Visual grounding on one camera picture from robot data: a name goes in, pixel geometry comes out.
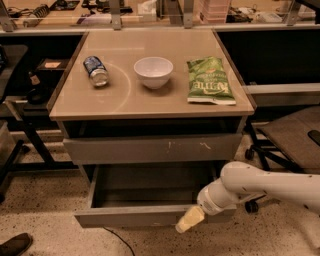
white bowl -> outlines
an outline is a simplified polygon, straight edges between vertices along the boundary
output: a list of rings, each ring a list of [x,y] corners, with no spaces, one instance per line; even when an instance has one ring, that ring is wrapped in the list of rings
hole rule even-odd
[[[161,57],[147,57],[134,64],[134,71],[143,85],[158,89],[166,84],[173,70],[171,61]]]

can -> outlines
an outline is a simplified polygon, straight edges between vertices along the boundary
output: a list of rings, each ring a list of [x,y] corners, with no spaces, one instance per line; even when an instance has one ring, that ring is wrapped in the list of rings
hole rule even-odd
[[[109,73],[101,60],[96,56],[89,56],[83,62],[92,85],[96,87],[105,86],[109,82]]]

floor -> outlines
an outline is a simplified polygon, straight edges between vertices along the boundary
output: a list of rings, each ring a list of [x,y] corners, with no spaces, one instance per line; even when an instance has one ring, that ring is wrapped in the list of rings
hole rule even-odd
[[[235,160],[243,160],[250,138],[244,136]],[[61,143],[47,142],[56,160],[66,160]],[[20,161],[34,161],[31,150]],[[250,161],[259,166],[257,160]],[[173,226],[83,229],[74,218],[85,209],[88,188],[78,170],[18,173],[7,179],[0,205],[0,243],[28,232],[33,245],[24,255],[320,255],[319,216],[272,198],[256,214],[238,205],[229,222],[199,224],[179,234]]]

drawer front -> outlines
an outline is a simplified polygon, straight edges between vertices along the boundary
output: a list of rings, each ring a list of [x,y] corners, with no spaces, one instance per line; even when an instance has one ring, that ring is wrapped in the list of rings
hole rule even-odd
[[[241,142],[241,133],[64,139],[75,164],[112,164],[174,161],[230,160]]]
[[[175,225],[188,206],[119,207],[79,211],[75,217],[83,228],[134,227]],[[231,220],[236,206],[228,207],[215,216],[207,216],[204,223],[221,223]]]

green chip bag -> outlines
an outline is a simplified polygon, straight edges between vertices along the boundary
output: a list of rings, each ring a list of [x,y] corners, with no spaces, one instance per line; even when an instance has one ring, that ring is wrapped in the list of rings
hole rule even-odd
[[[188,102],[236,104],[221,59],[206,57],[187,61],[187,64],[189,68]]]

